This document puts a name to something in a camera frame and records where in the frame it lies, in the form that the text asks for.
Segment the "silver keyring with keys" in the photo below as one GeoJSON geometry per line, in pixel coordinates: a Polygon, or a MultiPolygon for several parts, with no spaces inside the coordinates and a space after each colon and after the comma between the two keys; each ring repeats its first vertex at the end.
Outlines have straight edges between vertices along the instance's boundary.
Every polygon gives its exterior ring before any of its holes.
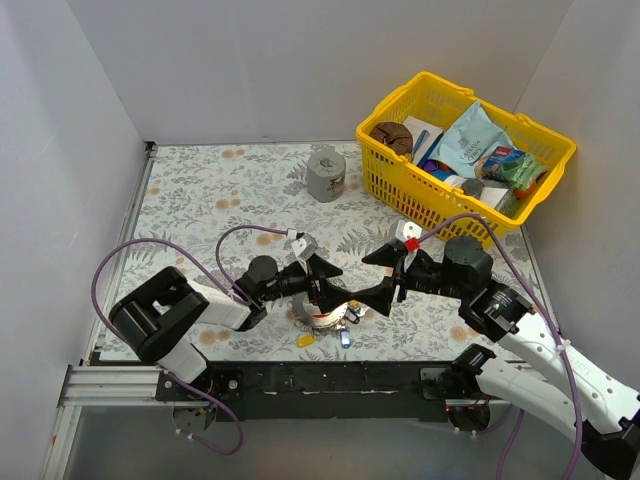
{"type": "Polygon", "coordinates": [[[363,303],[352,300],[328,313],[322,313],[312,304],[305,294],[299,294],[292,301],[297,321],[307,333],[296,340],[298,348],[306,348],[321,335],[336,335],[340,346],[349,349],[352,346],[350,325],[358,325],[369,308],[363,303]]]}

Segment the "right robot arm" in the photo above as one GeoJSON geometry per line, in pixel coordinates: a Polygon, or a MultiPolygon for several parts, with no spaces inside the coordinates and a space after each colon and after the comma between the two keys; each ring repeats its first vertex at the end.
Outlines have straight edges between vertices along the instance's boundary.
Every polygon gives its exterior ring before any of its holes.
{"type": "Polygon", "coordinates": [[[608,477],[632,476],[639,465],[638,391],[593,364],[530,302],[495,280],[493,259],[476,239],[449,240],[439,262],[415,238],[388,242],[362,261],[393,271],[363,303],[387,315],[409,291],[455,298],[468,326],[538,373],[530,377],[473,344],[440,375],[438,387],[450,395],[482,392],[507,400],[577,440],[582,455],[608,477]]]}

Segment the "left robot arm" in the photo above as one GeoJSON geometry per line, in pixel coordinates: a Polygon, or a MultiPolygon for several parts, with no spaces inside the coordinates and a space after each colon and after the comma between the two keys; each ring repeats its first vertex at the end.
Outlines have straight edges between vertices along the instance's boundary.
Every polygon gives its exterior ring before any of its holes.
{"type": "Polygon", "coordinates": [[[282,270],[272,257],[258,256],[224,294],[166,267],[117,302],[108,321],[139,360],[174,374],[180,390],[200,400],[211,392],[213,377],[204,355],[186,339],[195,323],[248,331],[267,316],[269,302],[297,295],[331,313],[351,300],[348,290],[331,282],[341,274],[316,254],[282,270]]]}

